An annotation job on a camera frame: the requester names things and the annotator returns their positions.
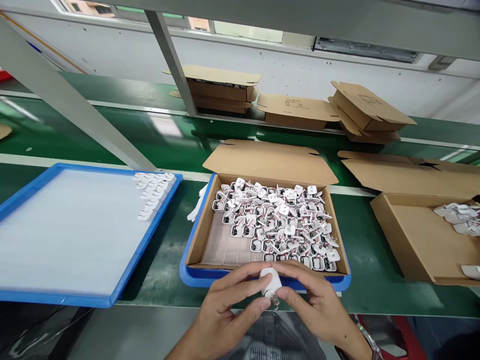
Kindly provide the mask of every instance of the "metal frame post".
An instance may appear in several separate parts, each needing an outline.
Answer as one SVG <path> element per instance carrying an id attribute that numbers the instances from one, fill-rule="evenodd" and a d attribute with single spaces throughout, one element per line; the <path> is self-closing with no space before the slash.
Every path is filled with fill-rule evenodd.
<path id="1" fill-rule="evenodd" d="M 179 57 L 175 51 L 175 46 L 172 41 L 172 37 L 169 33 L 169 28 L 165 23 L 164 16 L 161 12 L 147 11 L 145 10 L 146 18 L 150 23 L 153 34 L 156 41 L 160 46 L 160 50 L 165 58 L 168 69 L 171 72 L 176 87 L 180 92 L 181 98 L 185 104 L 186 111 L 190 116 L 198 116 L 197 107 L 195 106 L 194 99 L 190 93 L 189 84 L 185 78 L 184 70 L 180 64 Z"/>
<path id="2" fill-rule="evenodd" d="M 0 16 L 0 66 L 135 170 L 156 167 Z"/>

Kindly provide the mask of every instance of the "black cable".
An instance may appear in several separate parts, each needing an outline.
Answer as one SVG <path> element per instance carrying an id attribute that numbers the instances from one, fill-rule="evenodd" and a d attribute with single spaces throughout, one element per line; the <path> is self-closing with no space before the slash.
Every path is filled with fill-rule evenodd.
<path id="1" fill-rule="evenodd" d="M 36 327 L 37 325 L 40 325 L 44 322 L 46 322 L 48 319 L 50 319 L 53 315 L 55 315 L 56 313 L 62 311 L 63 309 L 65 309 L 65 306 L 59 306 L 56 308 L 56 310 L 54 312 L 52 312 L 51 314 L 41 318 L 40 320 L 38 320 L 37 322 L 35 322 L 32 326 L 30 326 L 30 328 L 28 328 L 27 331 L 25 331 L 21 336 L 17 337 L 15 340 L 9 342 L 7 345 L 5 345 L 4 347 L 2 347 L 0 349 L 0 354 L 3 353 L 6 349 L 8 349 L 9 347 L 11 347 L 13 344 L 15 344 L 18 340 L 22 339 L 25 335 L 27 335 L 30 331 L 33 330 L 34 327 Z"/>

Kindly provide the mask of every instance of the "cardboard box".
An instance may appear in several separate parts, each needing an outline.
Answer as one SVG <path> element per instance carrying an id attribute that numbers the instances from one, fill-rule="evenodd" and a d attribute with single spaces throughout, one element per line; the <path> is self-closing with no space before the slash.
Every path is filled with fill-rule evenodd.
<path id="1" fill-rule="evenodd" d="M 186 65 L 182 66 L 182 69 L 192 94 L 241 102 L 252 102 L 257 98 L 258 91 L 255 86 L 262 77 L 259 74 L 198 65 Z"/>
<path id="2" fill-rule="evenodd" d="M 265 161 L 258 161 L 258 159 L 269 159 L 272 164 L 295 164 L 295 170 L 285 171 L 285 167 L 282 165 L 266 166 Z M 201 261 L 215 214 L 212 210 L 215 196 L 221 189 L 222 184 L 230 184 L 241 177 L 252 182 L 259 182 L 267 187 L 279 185 L 293 188 L 299 184 L 303 187 L 316 185 L 318 190 L 322 190 L 325 196 L 325 211 L 332 216 L 332 219 L 329 220 L 332 227 L 331 235 L 338 238 L 338 253 L 341 260 L 336 263 L 337 272 L 318 272 L 317 275 L 319 277 L 330 277 L 350 274 L 332 197 L 327 187 L 327 185 L 336 184 L 338 179 L 326 161 L 318 156 L 317 151 L 306 147 L 269 142 L 225 140 L 213 151 L 203 167 L 216 172 L 216 174 L 209 193 L 205 194 L 206 200 L 203 211 L 197 215 L 200 218 L 186 257 L 185 263 L 187 266 L 203 269 L 231 270 L 235 268 L 235 266 L 202 264 Z"/>
<path id="3" fill-rule="evenodd" d="M 171 91 L 170 96 L 182 98 L 178 91 Z M 251 102 L 233 101 L 209 96 L 192 95 L 195 105 L 199 108 L 226 111 L 231 113 L 245 114 L 253 105 Z"/>
<path id="4" fill-rule="evenodd" d="M 290 128 L 321 130 L 340 120 L 327 101 L 317 99 L 261 93 L 256 107 L 265 112 L 267 124 Z"/>
<path id="5" fill-rule="evenodd" d="M 331 82 L 333 101 L 365 131 L 398 131 L 417 123 L 361 85 Z"/>
<path id="6" fill-rule="evenodd" d="M 328 101 L 335 110 L 340 119 L 340 126 L 345 131 L 346 137 L 351 142 L 369 143 L 386 145 L 392 141 L 400 140 L 400 136 L 395 131 L 365 131 L 361 130 L 357 124 L 338 106 L 333 97 Z"/>
<path id="7" fill-rule="evenodd" d="M 480 241 L 461 235 L 433 209 L 472 203 L 464 197 L 383 192 L 371 207 L 407 279 L 437 285 L 480 287 L 461 265 L 480 265 Z"/>
<path id="8" fill-rule="evenodd" d="M 435 159 L 340 151 L 365 187 L 403 275 L 439 285 L 480 286 L 460 265 L 480 265 L 480 241 L 460 235 L 433 208 L 464 204 L 480 192 L 480 168 Z"/>

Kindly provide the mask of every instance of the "stacked cardboard box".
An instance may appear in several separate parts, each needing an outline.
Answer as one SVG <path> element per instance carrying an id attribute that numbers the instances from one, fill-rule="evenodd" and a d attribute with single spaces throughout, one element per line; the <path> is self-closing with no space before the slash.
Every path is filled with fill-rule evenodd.
<path id="1" fill-rule="evenodd" d="M 295 129 L 322 130 L 339 121 L 332 106 L 318 99 L 261 93 L 256 107 L 265 113 L 267 124 Z"/>
<path id="2" fill-rule="evenodd" d="M 183 72 L 198 108 L 245 114 L 257 99 L 257 83 L 261 75 L 222 70 L 212 67 L 186 65 Z M 171 96 L 180 98 L 178 91 Z"/>
<path id="3" fill-rule="evenodd" d="M 328 100 L 350 141 L 389 144 L 400 140 L 396 133 L 398 130 L 407 125 L 417 124 L 361 85 L 335 81 L 331 83 L 336 92 Z"/>

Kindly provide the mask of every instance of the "white wall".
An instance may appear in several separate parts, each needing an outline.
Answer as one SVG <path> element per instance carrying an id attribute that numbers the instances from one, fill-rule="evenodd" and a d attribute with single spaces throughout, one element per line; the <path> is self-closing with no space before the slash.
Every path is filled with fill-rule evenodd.
<path id="1" fill-rule="evenodd" d="M 38 17 L 14 12 L 8 16 L 28 28 L 43 41 L 74 61 L 87 73 L 173 84 L 163 74 L 167 65 L 155 37 L 148 30 L 137 31 L 94 25 L 75 19 Z M 241 46 L 196 38 L 174 36 L 173 42 L 182 64 L 198 64 L 229 70 L 259 73 L 258 85 L 264 93 L 326 100 L 335 92 L 330 81 L 361 84 L 399 110 L 411 116 L 442 115 L 441 109 L 462 96 L 480 78 L 480 63 L 456 60 L 451 73 L 467 77 L 412 69 L 426 69 L 432 55 L 425 55 L 419 64 L 396 68 L 377 64 L 326 59 L 271 49 Z M 49 53 L 59 63 L 65 62 Z M 480 103 L 470 100 L 458 109 L 449 109 L 443 120 L 480 124 Z"/>

